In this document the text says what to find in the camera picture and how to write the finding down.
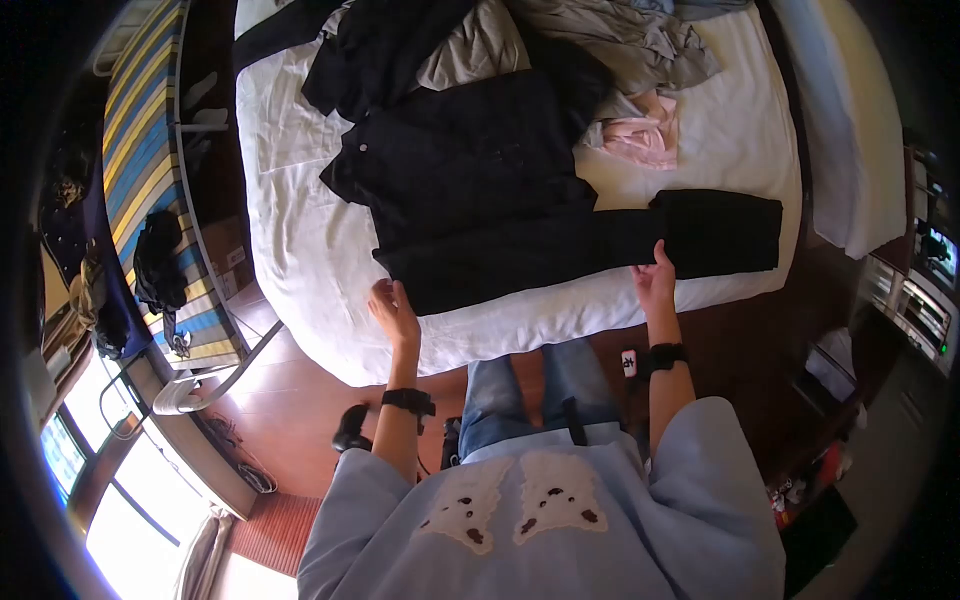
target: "pink clothing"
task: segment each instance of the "pink clothing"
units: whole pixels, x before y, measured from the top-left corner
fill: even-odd
[[[604,121],[600,150],[659,171],[677,168],[677,101],[656,90],[629,96],[647,116]]]

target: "black wrist strap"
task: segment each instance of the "black wrist strap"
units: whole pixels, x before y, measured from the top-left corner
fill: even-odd
[[[654,371],[670,371],[677,361],[688,362],[683,344],[657,344],[650,347],[650,353],[646,355],[642,369],[638,369],[638,375],[649,381]]]
[[[417,435],[419,436],[423,435],[423,417],[437,416],[437,405],[430,401],[430,394],[412,388],[387,390],[383,393],[380,403],[384,406],[391,404],[413,413],[417,417]]]

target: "person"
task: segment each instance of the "person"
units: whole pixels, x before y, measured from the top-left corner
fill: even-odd
[[[649,343],[677,345],[662,240],[654,254],[631,267],[636,297]],[[368,307],[394,348],[385,397],[403,396],[417,385],[417,317],[399,281],[378,281]],[[418,417],[382,406],[372,451],[349,449],[336,468],[300,598],[783,597],[780,537],[730,403],[696,399],[684,360],[653,371],[648,474],[589,343],[542,352],[543,428],[509,356],[472,363],[462,464],[420,483]]]

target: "jeans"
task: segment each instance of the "jeans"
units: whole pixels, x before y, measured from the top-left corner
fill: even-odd
[[[563,401],[576,397],[582,425],[622,422],[620,408],[587,338],[547,344],[543,352],[543,427],[535,427],[523,408],[510,356],[470,363],[467,403],[460,428],[460,458],[486,445],[565,429]]]

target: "light blue shirt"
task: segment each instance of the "light blue shirt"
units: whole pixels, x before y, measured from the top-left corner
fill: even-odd
[[[699,399],[649,477],[636,443],[537,434],[416,486],[344,452],[300,562],[300,598],[781,600],[785,557],[733,408]]]

